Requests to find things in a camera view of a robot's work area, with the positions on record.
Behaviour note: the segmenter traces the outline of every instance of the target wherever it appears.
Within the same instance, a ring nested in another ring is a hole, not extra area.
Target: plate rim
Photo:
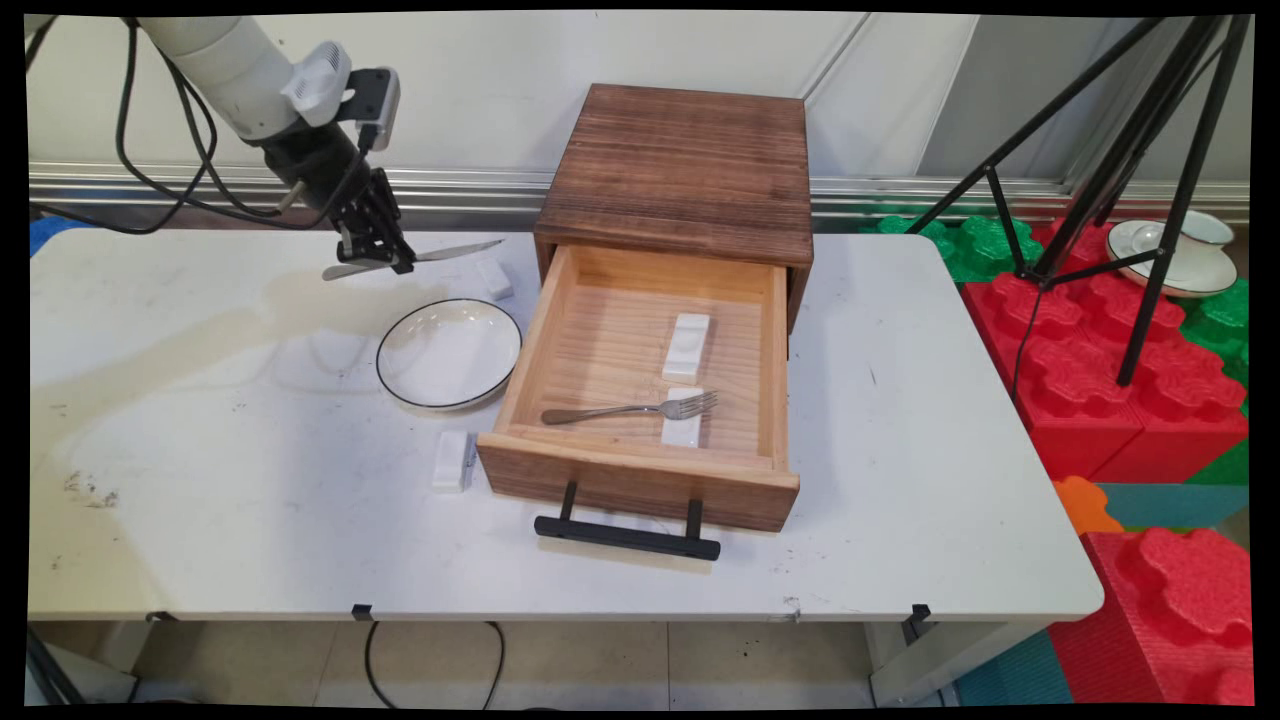
[[[1107,232],[1107,255],[1110,255],[1112,260],[1119,260],[1120,259],[1120,254],[1116,252],[1116,249],[1112,245],[1112,237],[1115,236],[1115,233],[1116,233],[1117,229],[1120,229],[1123,225],[1126,225],[1129,223],[1143,223],[1143,224],[1157,224],[1157,225],[1165,224],[1161,220],[1143,220],[1142,218],[1134,218],[1132,220],[1123,220],[1120,223],[1116,223],[1116,224],[1111,225],[1111,229]],[[1224,247],[1226,247],[1225,245],[1213,245],[1213,247],[1217,247],[1219,252],[1221,252],[1222,255],[1226,255],[1226,251],[1222,250]],[[1165,287],[1171,287],[1171,288],[1181,291],[1181,292],[1190,292],[1190,293],[1196,293],[1196,295],[1216,295],[1219,292],[1225,292],[1228,288],[1230,288],[1233,284],[1235,284],[1236,281],[1240,279],[1240,269],[1235,266],[1235,263],[1231,260],[1230,256],[1228,256],[1226,260],[1231,265],[1231,274],[1234,277],[1231,278],[1231,282],[1229,282],[1226,286],[1224,286],[1221,288],[1216,288],[1216,290],[1189,288],[1189,287],[1187,287],[1185,284],[1181,284],[1178,281],[1170,282],[1169,278],[1165,278],[1165,282],[1162,284]],[[1119,270],[1129,270],[1129,272],[1134,273],[1135,275],[1138,275],[1140,278],[1151,279],[1149,274],[1142,273],[1142,272],[1139,272],[1137,269],[1138,265],[1126,265],[1124,268],[1117,268],[1117,269]]]
[[[435,305],[442,305],[444,302],[479,302],[481,305],[488,305],[488,306],[498,310],[503,315],[506,315],[507,319],[511,320],[512,327],[516,328],[516,338],[517,338],[517,342],[516,342],[516,348],[517,348],[516,361],[511,364],[511,369],[507,370],[507,374],[503,375],[503,378],[500,380],[498,380],[497,383],[494,383],[494,386],[490,387],[489,389],[485,389],[484,392],[481,392],[481,393],[479,393],[476,396],[468,397],[466,400],[460,400],[458,402],[451,402],[448,405],[424,405],[421,402],[413,402],[412,400],[408,400],[407,397],[403,397],[398,392],[396,392],[394,389],[392,389],[392,387],[389,384],[387,384],[387,380],[383,378],[383,364],[380,363],[380,359],[383,356],[383,346],[387,345],[387,338],[389,338],[392,336],[392,333],[396,332],[396,328],[398,328],[401,323],[403,323],[404,320],[407,320],[407,319],[412,318],[413,315],[421,313],[422,310],[426,310],[428,307],[431,307],[431,306],[435,306]],[[488,395],[490,395],[493,391],[500,388],[507,380],[511,379],[511,374],[516,372],[516,365],[520,364],[520,351],[522,351],[524,348],[525,348],[525,333],[520,329],[520,323],[517,323],[516,319],[511,316],[511,313],[503,310],[502,307],[499,307],[498,305],[494,305],[493,302],[489,302],[488,300],[480,300],[479,297],[445,297],[444,300],[436,300],[435,302],[428,302],[426,305],[422,305],[421,307],[415,307],[413,310],[410,310],[408,313],[406,313],[404,315],[402,315],[401,319],[398,319],[394,323],[392,323],[392,327],[388,328],[387,332],[383,334],[383,340],[378,342],[378,352],[374,354],[374,372],[378,373],[378,382],[381,383],[383,389],[385,389],[387,392],[392,393],[392,397],[394,397],[396,400],[399,400],[401,402],[407,402],[408,405],[412,405],[413,407],[424,407],[426,410],[449,410],[449,409],[456,409],[456,407],[460,407],[460,406],[463,406],[463,405],[468,405],[468,404],[476,402],[477,400],[481,400],[481,398],[486,397]]]

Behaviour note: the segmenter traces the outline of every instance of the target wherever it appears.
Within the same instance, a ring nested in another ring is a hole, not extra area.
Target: knife
[[[463,255],[471,255],[472,252],[480,252],[481,250],[489,250],[490,247],[498,245],[503,240],[490,240],[488,242],[477,242],[475,245],[460,245],[457,247],[444,247],[442,250],[433,250],[430,252],[419,252],[413,256],[413,263],[431,263],[434,260],[449,260],[451,258],[461,258]],[[370,268],[369,265],[333,265],[325,268],[320,273],[320,278],[325,281],[335,281],[338,278],[349,278],[351,275],[358,275],[369,270],[380,270],[388,268],[388,265],[378,265],[376,268]]]

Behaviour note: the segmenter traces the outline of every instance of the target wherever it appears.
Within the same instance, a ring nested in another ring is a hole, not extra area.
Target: wooden top
[[[534,233],[808,266],[804,102],[593,85]]]

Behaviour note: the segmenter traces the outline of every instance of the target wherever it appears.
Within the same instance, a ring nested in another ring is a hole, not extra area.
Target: tiled floor
[[[152,629],[138,701],[376,707],[367,623],[172,623]],[[870,707],[860,625],[503,623],[495,710]],[[498,662],[484,623],[383,623],[383,692],[403,707],[479,708]],[[938,705],[931,696],[920,705]]]

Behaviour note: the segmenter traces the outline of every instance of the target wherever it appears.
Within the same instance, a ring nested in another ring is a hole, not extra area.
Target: white block
[[[701,395],[700,387],[673,387],[667,391],[667,400],[685,400]],[[703,416],[694,415],[687,420],[662,420],[662,445],[698,447],[699,433],[703,432]]]
[[[698,382],[698,366],[703,363],[703,348],[710,327],[710,315],[681,313],[676,316],[667,361],[662,365],[662,379],[689,386]]]
[[[435,492],[465,491],[471,452],[470,434],[462,430],[442,432],[435,446],[435,473],[431,475],[431,489]]]
[[[507,273],[502,272],[502,265],[497,260],[481,258],[476,260],[476,269],[480,270],[480,279],[484,281],[485,290],[489,292],[489,300],[511,297],[511,279],[507,278]]]

